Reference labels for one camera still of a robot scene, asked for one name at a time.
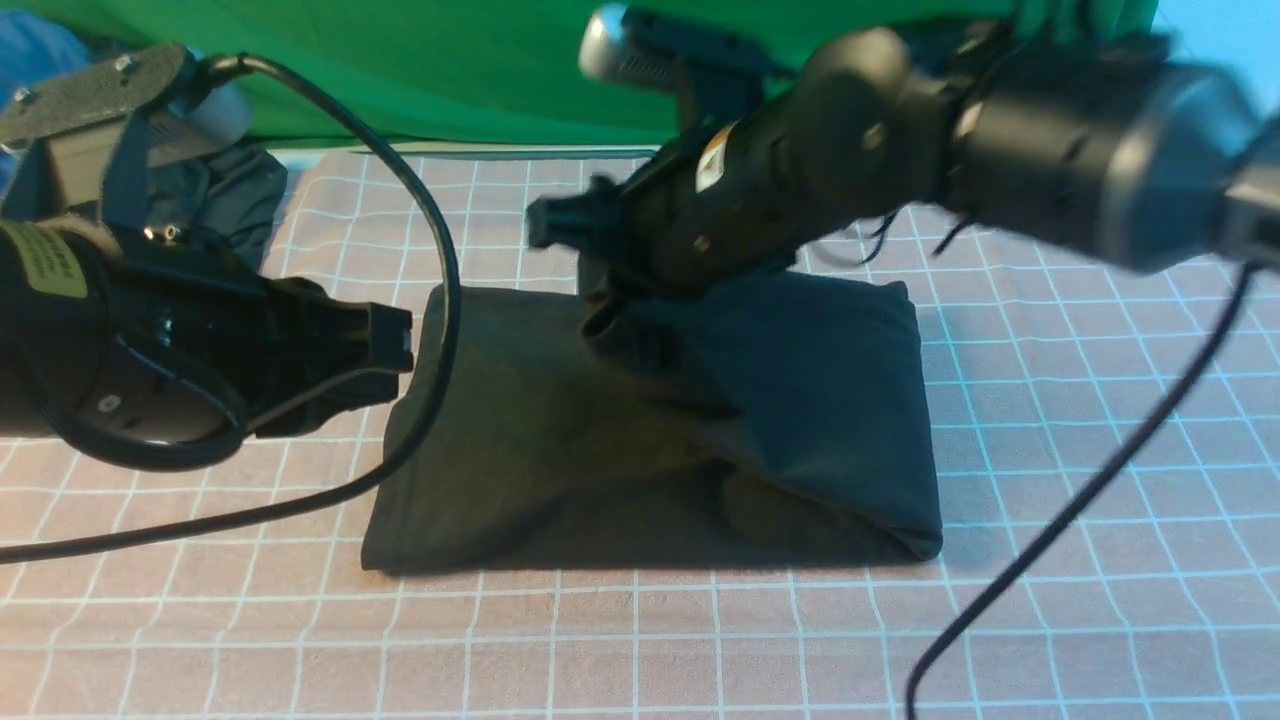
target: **wire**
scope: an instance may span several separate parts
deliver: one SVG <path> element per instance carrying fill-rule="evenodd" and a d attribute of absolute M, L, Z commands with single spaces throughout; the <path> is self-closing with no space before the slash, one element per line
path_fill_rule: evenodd
<path fill-rule="evenodd" d="M 823 263 L 833 268 L 846 268 L 846 269 L 861 268 L 863 265 L 867 265 L 872 260 L 879 258 L 881 250 L 884 250 L 884 240 L 888 238 L 888 228 L 890 225 L 893 224 L 893 220 L 897 219 L 899 213 L 901 213 L 901 209 L 893 210 L 888 215 L 884 215 L 884 219 L 881 220 L 879 227 L 876 228 L 876 232 L 872 233 L 872 237 L 876 238 L 876 247 L 872 247 L 872 251 L 868 252 L 867 256 L 863 258 L 861 260 L 850 261 L 845 258 L 836 255 L 835 252 L 831 252 L 829 250 L 827 250 L 826 247 L 823 247 L 820 243 L 817 242 L 809 246 L 809 249 L 813 251 L 817 259 L 822 260 Z"/>
<path fill-rule="evenodd" d="M 1240 268 L 1239 279 L 1235 283 L 1235 290 L 1231 292 L 1230 300 L 1219 315 L 1217 325 L 1210 334 L 1208 340 L 1204 341 L 1203 347 L 1192 360 L 1192 363 L 1183 372 L 1181 378 L 1178 383 L 1165 395 L 1165 397 L 1152 409 L 1147 419 L 1143 420 L 1142 425 L 1134 430 L 1129 439 L 1125 441 L 1120 450 L 1117 450 L 1106 465 L 1103 465 L 1096 475 L 1089 480 L 1084 488 L 1066 503 L 1065 507 L 1053 518 L 1053 520 L 1044 527 L 1043 530 L 1036 539 L 1027 546 L 1027 550 L 1021 552 L 1012 562 L 1005 568 L 995 580 L 991 582 L 986 589 L 982 591 L 973 602 L 969 603 L 964 611 L 951 621 L 942 633 L 938 634 L 937 639 L 924 651 L 920 659 L 915 662 L 915 667 L 911 669 L 911 674 L 906 679 L 906 720 L 916 720 L 915 698 L 920 689 L 920 682 L 924 679 L 924 674 L 929 671 L 929 667 L 937 662 L 938 657 L 948 647 L 951 647 L 955 641 L 960 638 L 966 629 L 969 629 L 973 623 L 986 612 L 996 600 L 1000 598 L 1015 582 L 1021 577 L 1042 555 L 1048 550 L 1055 541 L 1066 530 L 1066 528 L 1075 521 L 1076 518 L 1084 512 L 1085 509 L 1098 497 L 1098 495 L 1111 484 L 1112 480 L 1120 474 L 1125 465 L 1151 441 L 1160 425 L 1172 415 L 1178 404 L 1187 397 L 1192 387 L 1199 380 L 1204 369 L 1221 350 L 1222 343 L 1231 333 L 1231 328 L 1235 327 L 1235 322 L 1240 315 L 1240 307 L 1244 305 L 1244 299 L 1249 292 L 1249 286 L 1253 282 L 1253 275 L 1257 273 L 1258 268 L 1253 264 L 1247 264 Z"/>
<path fill-rule="evenodd" d="M 951 228 L 951 232 L 948 232 L 947 236 L 942 238 L 942 242 L 940 242 L 938 246 L 933 249 L 933 252 L 929 252 L 929 256 L 941 258 L 942 254 L 947 251 L 947 247 L 951 247 L 951 243 L 955 242 L 957 237 L 960 237 L 960 233 L 972 228 L 973 225 L 974 225 L 973 218 L 961 219 Z"/>
<path fill-rule="evenodd" d="M 458 275 L 458 259 L 453 247 L 453 237 L 435 204 L 430 191 L 422 184 L 421 178 L 408 167 L 403 158 L 390 147 L 376 132 L 365 124 L 360 118 L 343 108 L 337 100 L 323 90 L 312 85 L 306 78 L 289 70 L 288 68 L 257 58 L 255 55 L 220 56 L 207 60 L 206 69 L 215 83 L 228 82 L 251 73 L 265 74 L 300 96 L 314 104 L 330 118 L 338 122 L 352 136 L 369 146 L 369 150 L 380 160 L 387 163 L 392 173 L 404 183 L 408 193 L 417 202 L 417 206 L 426 215 L 428 225 L 436 238 L 436 251 L 440 258 L 440 268 L 444 284 L 444 322 L 440 325 L 439 361 L 435 365 L 426 400 L 417 411 L 417 419 L 410 427 L 403 442 L 401 442 L 389 457 L 369 473 L 348 482 L 344 486 L 323 491 L 307 497 L 255 507 L 239 512 L 228 512 L 210 518 L 197 518 L 180 523 L 156 525 L 138 530 L 125 530 L 105 536 L 95 536 L 70 541 L 46 542 L 36 544 L 23 544 L 0 548 L 0 565 L 14 562 L 35 562 L 40 560 L 55 560 L 63 557 L 77 557 L 82 555 L 96 555 L 110 552 L 140 544 L 169 542 L 193 536 L 233 530 L 261 523 L 283 520 L 307 512 L 315 512 L 326 507 L 340 505 L 353 500 L 374 488 L 397 471 L 412 456 L 417 447 L 426 438 L 435 425 L 435 419 L 440 414 L 444 404 L 444 395 L 448 391 L 449 379 L 453 377 L 453 364 L 458 350 L 458 327 L 462 315 L 462 281 Z"/>

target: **sticker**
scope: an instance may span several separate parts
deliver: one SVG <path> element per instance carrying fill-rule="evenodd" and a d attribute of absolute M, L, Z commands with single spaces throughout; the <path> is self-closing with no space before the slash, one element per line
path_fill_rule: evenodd
<path fill-rule="evenodd" d="M 707 190 L 724 177 L 724 150 L 728 147 L 728 133 L 736 124 L 731 123 L 716 133 L 716 137 L 703 150 L 703 156 L 698 160 L 698 170 L 694 173 L 694 190 L 696 192 Z"/>
<path fill-rule="evenodd" d="M 0 233 L 18 249 L 31 290 L 76 300 L 88 297 L 84 270 L 61 236 L 23 223 L 0 223 Z"/>

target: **black cloth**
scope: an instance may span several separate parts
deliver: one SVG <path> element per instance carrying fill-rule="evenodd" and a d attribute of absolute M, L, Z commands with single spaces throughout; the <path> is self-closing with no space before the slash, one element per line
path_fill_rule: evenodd
<path fill-rule="evenodd" d="M 901 283 L 796 273 L 694 305 L 465 288 L 440 419 L 378 491 L 362 565 L 916 562 L 942 543 L 915 311 Z M 436 361 L 388 423 L 404 437 Z"/>

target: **table surface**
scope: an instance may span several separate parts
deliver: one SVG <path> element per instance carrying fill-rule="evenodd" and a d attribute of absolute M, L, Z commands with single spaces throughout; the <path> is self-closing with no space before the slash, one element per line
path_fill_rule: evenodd
<path fill-rule="evenodd" d="M 572 292 L 521 251 L 521 210 L 634 161 L 413 159 L 470 284 Z M 268 274 L 419 311 L 433 238 L 378 161 L 293 176 Z M 888 720 L 932 635 L 1178 375 L 1230 290 L 1189 263 L 1133 278 L 913 208 L 803 268 L 905 282 L 918 306 L 946 520 L 941 561 L 827 573 L 360 570 L 371 497 L 209 538 L 0 568 L 0 716 Z M 1280 286 L 1170 423 L 928 676 L 928 720 L 1280 717 Z M 209 471 L 148 475 L 52 441 L 0 446 L 0 542 L 209 515 L 380 460 L 389 407 Z"/>

